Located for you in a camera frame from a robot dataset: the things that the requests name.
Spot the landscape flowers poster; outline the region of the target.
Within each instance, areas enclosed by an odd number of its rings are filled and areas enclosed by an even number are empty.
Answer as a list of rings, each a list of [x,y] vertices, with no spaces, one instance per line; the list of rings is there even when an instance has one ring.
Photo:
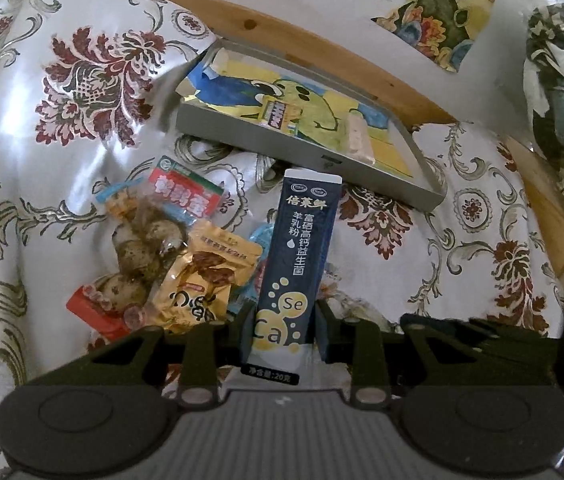
[[[404,0],[372,22],[449,73],[457,73],[496,0]]]

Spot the dark blue milk powder sachet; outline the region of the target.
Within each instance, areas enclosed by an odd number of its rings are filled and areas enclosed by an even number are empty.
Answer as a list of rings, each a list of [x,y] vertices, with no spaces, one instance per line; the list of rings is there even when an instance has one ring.
[[[311,352],[317,300],[343,179],[309,169],[285,171],[243,373],[298,386]]]

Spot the wooden bed frame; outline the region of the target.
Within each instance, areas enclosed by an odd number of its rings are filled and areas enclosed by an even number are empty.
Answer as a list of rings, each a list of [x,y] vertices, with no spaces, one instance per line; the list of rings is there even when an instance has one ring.
[[[419,126],[416,142],[446,169],[448,118],[410,87],[295,25],[222,0],[0,0],[0,202],[56,206],[67,200],[68,232],[89,226],[86,208],[104,178],[143,169],[159,154],[207,169],[234,165],[267,194],[271,162],[184,136],[159,95],[183,73],[183,48],[201,42],[179,32],[175,13],[216,34],[255,44],[306,68],[319,68],[370,92]]]

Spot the rice cracker stick pack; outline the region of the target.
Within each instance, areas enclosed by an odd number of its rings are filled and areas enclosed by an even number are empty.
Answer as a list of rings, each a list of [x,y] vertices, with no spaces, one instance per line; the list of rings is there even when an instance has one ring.
[[[374,152],[367,122],[359,112],[349,112],[345,122],[346,154],[358,162],[373,165]]]

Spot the orange yellow snack packet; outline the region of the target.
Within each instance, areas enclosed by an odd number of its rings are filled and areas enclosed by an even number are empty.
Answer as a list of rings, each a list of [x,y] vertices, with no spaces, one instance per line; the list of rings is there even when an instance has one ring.
[[[253,276],[262,247],[225,231],[208,220],[198,220],[186,246],[146,306],[146,323],[175,334],[227,316],[233,288]]]

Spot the quail egg snack pack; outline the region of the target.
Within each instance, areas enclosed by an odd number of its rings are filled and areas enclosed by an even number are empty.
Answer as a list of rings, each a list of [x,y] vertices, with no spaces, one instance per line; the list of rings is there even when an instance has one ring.
[[[116,222],[117,270],[80,286],[67,310],[107,341],[140,328],[148,298],[187,246],[190,230],[215,213],[223,195],[222,185],[169,156],[144,177],[98,191],[97,203]]]

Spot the grey tray with drawing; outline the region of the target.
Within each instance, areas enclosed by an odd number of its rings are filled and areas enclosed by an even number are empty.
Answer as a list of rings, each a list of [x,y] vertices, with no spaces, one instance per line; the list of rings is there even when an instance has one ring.
[[[345,182],[430,212],[442,186],[411,133],[386,106],[350,84],[248,44],[221,39],[175,89],[175,127],[191,136],[267,155],[294,166],[338,174]],[[258,122],[266,96],[301,108],[295,136]],[[345,122],[359,112],[375,157],[346,154]]]

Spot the floral satin bed cover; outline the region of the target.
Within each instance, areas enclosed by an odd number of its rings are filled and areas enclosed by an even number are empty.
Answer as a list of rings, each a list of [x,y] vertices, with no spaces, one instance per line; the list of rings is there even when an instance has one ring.
[[[270,36],[255,12],[211,0],[0,0],[0,402],[98,345],[66,307],[116,266],[98,192],[168,155],[223,188],[222,228],[248,236],[274,218],[279,162],[175,130],[175,87],[241,29]],[[558,336],[559,286],[508,148],[471,124],[414,139],[444,201],[423,214],[345,185],[327,294],[386,326],[413,312]]]

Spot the yellow blue snack bar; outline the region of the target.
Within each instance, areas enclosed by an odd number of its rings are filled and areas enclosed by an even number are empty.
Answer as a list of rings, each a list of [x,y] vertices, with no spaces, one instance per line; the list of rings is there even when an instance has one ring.
[[[258,122],[261,126],[295,136],[300,116],[299,106],[266,96],[262,101]]]

